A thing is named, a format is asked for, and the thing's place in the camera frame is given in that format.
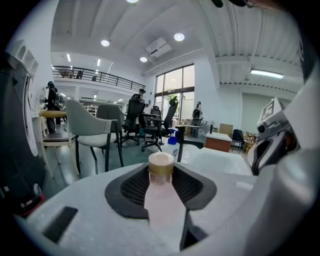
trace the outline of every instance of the ceiling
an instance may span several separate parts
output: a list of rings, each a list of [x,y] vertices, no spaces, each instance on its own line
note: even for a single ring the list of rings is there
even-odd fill
[[[196,3],[199,11],[188,13],[187,2]],[[297,93],[303,78],[299,30],[293,20],[276,10],[223,3],[222,8],[216,8],[211,0],[139,0],[136,4],[126,0],[61,0],[53,21],[51,51],[98,56],[145,73],[204,49],[221,88],[245,86]],[[184,41],[174,40],[177,32],[185,35]],[[150,57],[146,47],[159,37],[167,40],[172,50]],[[103,47],[103,39],[109,40],[110,46]],[[141,56],[148,62],[142,63]],[[282,73],[284,78],[252,75],[251,69]]]
[[[52,52],[101,56],[112,62],[135,66],[141,73],[166,60],[201,49],[196,30],[177,5],[178,0],[63,0],[53,20]],[[181,32],[188,40],[178,42]],[[146,48],[164,38],[172,50],[159,58]],[[108,47],[101,40],[110,41]],[[147,63],[140,62],[146,56]]]

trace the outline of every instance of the pink bottle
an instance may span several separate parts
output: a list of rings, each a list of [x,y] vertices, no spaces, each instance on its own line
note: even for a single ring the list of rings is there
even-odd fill
[[[186,207],[172,185],[174,157],[157,152],[149,156],[150,185],[144,198],[150,228],[175,252],[180,251]]]

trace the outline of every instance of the bottle holder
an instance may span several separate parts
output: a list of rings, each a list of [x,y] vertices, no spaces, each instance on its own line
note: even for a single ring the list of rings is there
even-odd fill
[[[149,219],[144,208],[149,187],[148,163],[112,180],[105,188],[108,204],[126,218]],[[172,185],[189,211],[203,209],[216,195],[216,184],[193,171],[174,164]]]

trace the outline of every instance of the desk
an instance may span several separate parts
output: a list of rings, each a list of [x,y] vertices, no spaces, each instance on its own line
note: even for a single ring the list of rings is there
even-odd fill
[[[227,134],[208,132],[205,137],[205,148],[229,152],[232,139]]]

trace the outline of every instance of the railing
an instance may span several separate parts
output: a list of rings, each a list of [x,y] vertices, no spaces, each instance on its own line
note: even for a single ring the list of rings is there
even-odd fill
[[[53,68],[54,69],[52,69],[52,74],[53,77],[56,78],[89,80],[134,91],[138,91],[140,89],[145,88],[143,84],[113,74],[108,74],[100,71],[96,72],[92,69],[81,67],[71,68],[69,66],[53,66]]]

